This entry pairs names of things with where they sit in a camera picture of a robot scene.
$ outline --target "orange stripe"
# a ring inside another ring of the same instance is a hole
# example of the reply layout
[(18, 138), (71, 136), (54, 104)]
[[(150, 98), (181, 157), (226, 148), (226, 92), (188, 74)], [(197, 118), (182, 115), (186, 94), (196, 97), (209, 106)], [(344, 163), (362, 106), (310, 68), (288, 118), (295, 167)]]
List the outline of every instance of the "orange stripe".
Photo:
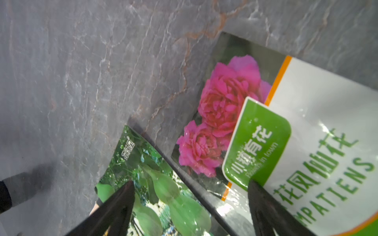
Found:
[(227, 189), (225, 190), (225, 193), (223, 193), (222, 201), (225, 201), (228, 195), (228, 192), (230, 192), (230, 188), (232, 186), (231, 182), (228, 182)]
[(266, 98), (266, 101), (265, 101), (265, 105), (266, 106), (269, 106), (270, 102), (272, 101), (274, 93), (276, 92), (276, 90), (278, 88), (278, 85), (280, 84), (280, 82), (282, 80), (282, 77), (284, 76), (284, 74), (286, 72), (286, 69), (287, 69), (287, 66), (289, 65), (290, 61), (291, 61), (291, 57), (290, 56), (286, 56), (285, 60), (283, 61), (282, 66), (281, 66), (281, 69), (278, 72), (276, 80), (274, 81), (273, 86), (270, 89), (268, 97)]
[(378, 219), (378, 212), (376, 212), (372, 217), (367, 219), (365, 222), (363, 222), (359, 226), (357, 226), (357, 227), (355, 227), (355, 228), (353, 228), (353, 229), (351, 229), (347, 232), (344, 232), (344, 233), (341, 233), (341, 234), (335, 234), (333, 236), (350, 236), (350, 235), (353, 235), (353, 234), (359, 232), (361, 229), (366, 228), (367, 226), (369, 226), (371, 223), (373, 223), (377, 219)]

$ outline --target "gray marble surface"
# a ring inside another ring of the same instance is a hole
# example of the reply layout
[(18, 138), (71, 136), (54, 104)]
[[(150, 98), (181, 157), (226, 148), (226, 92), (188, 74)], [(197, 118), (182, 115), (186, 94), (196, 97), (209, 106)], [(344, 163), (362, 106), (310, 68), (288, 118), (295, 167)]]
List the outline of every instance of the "gray marble surface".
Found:
[(8, 236), (85, 219), (124, 124), (169, 157), (221, 31), (378, 89), (374, 0), (0, 0), (0, 179), (49, 165)]

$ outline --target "green label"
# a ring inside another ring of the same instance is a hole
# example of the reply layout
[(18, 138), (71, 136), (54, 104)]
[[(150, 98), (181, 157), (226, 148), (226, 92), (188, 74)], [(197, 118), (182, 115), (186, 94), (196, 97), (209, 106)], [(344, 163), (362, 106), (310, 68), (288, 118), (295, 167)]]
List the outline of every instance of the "green label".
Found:
[(223, 163), (223, 173), (246, 191), (250, 179), (263, 186), (290, 134), (291, 127), (285, 118), (246, 98)]

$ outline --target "pink rose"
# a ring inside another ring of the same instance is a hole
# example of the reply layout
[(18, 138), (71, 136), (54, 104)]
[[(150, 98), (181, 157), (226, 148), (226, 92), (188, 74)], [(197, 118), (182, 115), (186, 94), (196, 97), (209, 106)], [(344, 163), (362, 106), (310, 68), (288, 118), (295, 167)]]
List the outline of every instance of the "pink rose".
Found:
[(217, 140), (206, 124), (197, 127), (194, 120), (190, 121), (177, 144), (180, 146), (180, 165), (190, 166), (197, 174), (215, 176), (215, 168), (222, 164), (223, 159), (220, 157)]
[(202, 91), (198, 112), (202, 122), (213, 128), (222, 150), (228, 148), (245, 98), (264, 103), (270, 88), (251, 56), (235, 56), (228, 65), (217, 63)]

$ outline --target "plastic packaging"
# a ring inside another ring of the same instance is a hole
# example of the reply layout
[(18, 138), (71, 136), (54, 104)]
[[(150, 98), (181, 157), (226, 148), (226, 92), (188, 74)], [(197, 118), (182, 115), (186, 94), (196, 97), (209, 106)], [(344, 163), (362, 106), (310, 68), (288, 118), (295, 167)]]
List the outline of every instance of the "plastic packaging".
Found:
[(172, 158), (247, 220), (254, 179), (318, 236), (376, 235), (378, 94), (231, 35), (212, 59)]
[(96, 186), (101, 201), (130, 179), (136, 193), (128, 235), (202, 236), (212, 230), (227, 234), (161, 155), (125, 126), (109, 167)]

